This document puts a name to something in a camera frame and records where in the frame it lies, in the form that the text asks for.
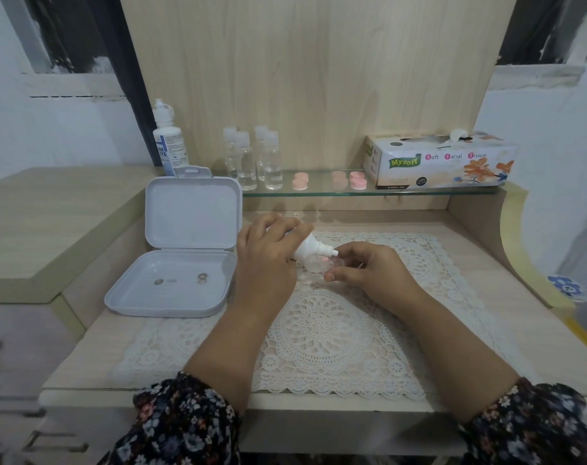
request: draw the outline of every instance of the lace tablecloth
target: lace tablecloth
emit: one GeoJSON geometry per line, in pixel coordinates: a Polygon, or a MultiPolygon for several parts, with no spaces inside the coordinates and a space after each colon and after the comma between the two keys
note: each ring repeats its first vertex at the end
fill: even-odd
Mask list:
{"type": "MultiPolygon", "coordinates": [[[[435,237],[352,232],[315,236],[332,246],[363,240],[393,247],[428,293],[521,375],[538,381],[507,328],[484,307],[435,237]]],[[[146,320],[111,380],[119,388],[141,388],[173,376],[221,315],[146,320]]],[[[252,391],[261,390],[413,399],[437,392],[422,352],[403,323],[361,290],[325,283],[322,274],[302,268],[258,356],[252,391]]]]}

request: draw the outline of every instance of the floral sleeve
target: floral sleeve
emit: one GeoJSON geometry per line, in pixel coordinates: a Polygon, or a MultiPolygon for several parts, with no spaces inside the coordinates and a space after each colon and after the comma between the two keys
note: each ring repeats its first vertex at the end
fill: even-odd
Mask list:
{"type": "Polygon", "coordinates": [[[138,418],[109,464],[239,464],[240,418],[215,390],[180,372],[134,396],[138,418]]]}
{"type": "Polygon", "coordinates": [[[520,379],[503,397],[460,426],[462,463],[587,464],[584,398],[561,384],[520,379]]]}

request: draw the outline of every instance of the desk surface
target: desk surface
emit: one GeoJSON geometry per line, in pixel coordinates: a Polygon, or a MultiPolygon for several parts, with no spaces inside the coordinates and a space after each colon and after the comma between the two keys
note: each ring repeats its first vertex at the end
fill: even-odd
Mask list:
{"type": "Polygon", "coordinates": [[[31,168],[0,180],[0,303],[47,303],[143,212],[154,167],[31,168]]]}
{"type": "MultiPolygon", "coordinates": [[[[445,211],[333,211],[290,212],[325,231],[381,231],[428,233],[437,237],[487,308],[512,329],[516,343],[544,382],[560,382],[587,396],[587,347],[584,346],[520,281],[488,254],[445,211]]],[[[253,219],[252,213],[245,219],[253,219]]],[[[131,392],[111,389],[109,375],[125,348],[142,327],[143,319],[104,310],[76,349],[44,385],[43,397],[57,391],[72,402],[71,394],[91,395],[97,401],[127,406],[131,392]]],[[[306,410],[442,410],[436,398],[367,400],[358,396],[318,397],[313,394],[251,395],[251,408],[306,410]]]]}

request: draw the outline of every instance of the small plastic bottle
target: small plastic bottle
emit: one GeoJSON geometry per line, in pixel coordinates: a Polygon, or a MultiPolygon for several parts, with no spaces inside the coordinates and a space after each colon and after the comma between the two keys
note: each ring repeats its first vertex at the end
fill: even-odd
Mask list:
{"type": "Polygon", "coordinates": [[[268,131],[263,148],[263,170],[266,174],[266,188],[282,189],[283,169],[282,156],[278,147],[278,132],[268,131]]]}
{"type": "Polygon", "coordinates": [[[185,153],[185,144],[181,129],[173,125],[175,111],[161,99],[156,99],[156,108],[153,117],[158,128],[153,131],[158,153],[166,176],[175,176],[175,170],[188,166],[188,155],[185,153]]]}
{"type": "Polygon", "coordinates": [[[266,144],[266,133],[268,132],[268,128],[266,126],[256,126],[255,127],[255,144],[254,150],[257,154],[255,158],[257,160],[257,179],[260,181],[264,181],[266,179],[266,174],[263,171],[263,150],[266,144]]]}
{"type": "Polygon", "coordinates": [[[239,155],[240,162],[237,170],[237,182],[243,191],[256,189],[257,174],[248,132],[237,132],[235,134],[235,153],[239,155]]]}
{"type": "Polygon", "coordinates": [[[225,139],[225,146],[223,154],[225,156],[227,174],[234,179],[237,179],[237,170],[240,168],[239,156],[235,152],[235,134],[237,134],[237,127],[225,127],[222,129],[225,139]]]}
{"type": "Polygon", "coordinates": [[[326,245],[325,243],[320,243],[315,238],[315,235],[312,233],[306,237],[306,240],[302,242],[302,244],[295,250],[292,258],[297,261],[303,261],[305,258],[309,256],[325,256],[325,257],[332,257],[338,256],[339,252],[336,251],[330,245],[326,245]]]}

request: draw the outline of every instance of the hand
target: hand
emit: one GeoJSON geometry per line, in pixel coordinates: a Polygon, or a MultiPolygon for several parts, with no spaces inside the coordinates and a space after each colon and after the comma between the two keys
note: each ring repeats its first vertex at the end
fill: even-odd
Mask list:
{"type": "Polygon", "coordinates": [[[242,228],[237,235],[234,305],[264,315],[271,323],[297,281],[291,255],[312,231],[311,224],[274,213],[242,228]]]}
{"type": "Polygon", "coordinates": [[[345,266],[328,270],[325,281],[345,281],[359,287],[397,316],[428,296],[390,246],[354,241],[336,250],[345,266]]]}

